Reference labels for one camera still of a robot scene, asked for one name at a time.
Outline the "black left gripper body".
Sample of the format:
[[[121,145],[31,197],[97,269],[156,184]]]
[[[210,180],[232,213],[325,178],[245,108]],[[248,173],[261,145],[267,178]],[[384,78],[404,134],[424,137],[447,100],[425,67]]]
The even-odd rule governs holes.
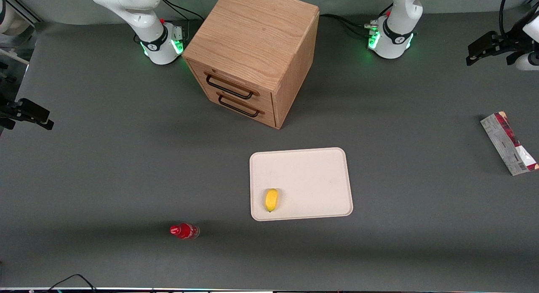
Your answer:
[[[532,52],[532,38],[521,29],[501,31],[499,47],[501,53],[510,53],[506,57],[506,63],[512,66],[519,57]]]

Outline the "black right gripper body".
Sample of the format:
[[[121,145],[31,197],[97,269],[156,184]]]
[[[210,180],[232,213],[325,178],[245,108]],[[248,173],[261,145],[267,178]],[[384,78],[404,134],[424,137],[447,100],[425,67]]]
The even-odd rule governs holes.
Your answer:
[[[19,102],[0,98],[0,126],[6,130],[13,130],[19,120]]]

